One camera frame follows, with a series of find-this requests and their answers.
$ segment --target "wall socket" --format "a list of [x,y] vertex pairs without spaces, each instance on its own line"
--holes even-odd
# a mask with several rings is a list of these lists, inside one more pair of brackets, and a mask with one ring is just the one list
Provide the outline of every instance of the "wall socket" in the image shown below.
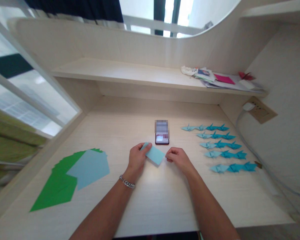
[[278,115],[256,97],[251,97],[247,102],[255,106],[249,113],[261,124]]

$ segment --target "forearm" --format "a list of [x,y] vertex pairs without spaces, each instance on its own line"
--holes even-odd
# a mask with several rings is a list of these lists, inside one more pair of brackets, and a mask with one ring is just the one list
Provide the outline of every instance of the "forearm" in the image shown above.
[[70,240],[112,239],[132,191],[121,180],[118,180],[107,195],[83,220]]
[[240,239],[230,219],[196,170],[186,174],[200,231],[205,240]]

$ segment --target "silver bracelet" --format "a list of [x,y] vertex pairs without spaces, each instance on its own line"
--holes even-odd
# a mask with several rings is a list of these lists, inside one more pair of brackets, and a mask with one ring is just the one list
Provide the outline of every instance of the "silver bracelet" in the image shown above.
[[124,185],[126,185],[128,188],[134,189],[136,187],[135,184],[129,183],[127,180],[122,178],[122,175],[120,175],[119,179],[123,182]]

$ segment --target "pink paper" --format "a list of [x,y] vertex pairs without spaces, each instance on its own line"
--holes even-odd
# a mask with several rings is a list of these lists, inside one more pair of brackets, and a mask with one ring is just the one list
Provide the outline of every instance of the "pink paper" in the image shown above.
[[220,76],[220,75],[217,75],[217,74],[215,74],[215,77],[217,78],[217,80],[218,80],[219,82],[235,84],[235,83],[231,80],[231,78],[229,78],[229,77],[224,77],[224,76]]

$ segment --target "smartphone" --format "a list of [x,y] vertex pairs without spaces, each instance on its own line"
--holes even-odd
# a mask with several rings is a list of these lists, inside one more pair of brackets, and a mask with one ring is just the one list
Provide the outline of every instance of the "smartphone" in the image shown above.
[[168,120],[155,121],[155,143],[156,144],[169,144],[169,127]]

